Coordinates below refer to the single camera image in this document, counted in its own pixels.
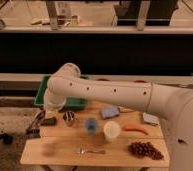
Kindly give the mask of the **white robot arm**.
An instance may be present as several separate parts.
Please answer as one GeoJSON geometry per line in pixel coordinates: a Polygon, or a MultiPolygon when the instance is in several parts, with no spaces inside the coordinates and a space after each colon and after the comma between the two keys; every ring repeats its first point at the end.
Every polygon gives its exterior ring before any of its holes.
{"type": "Polygon", "coordinates": [[[43,106],[48,111],[58,111],[69,97],[98,100],[163,117],[173,132],[169,171],[193,171],[193,89],[83,79],[77,65],[66,63],[50,76],[43,106]]]}

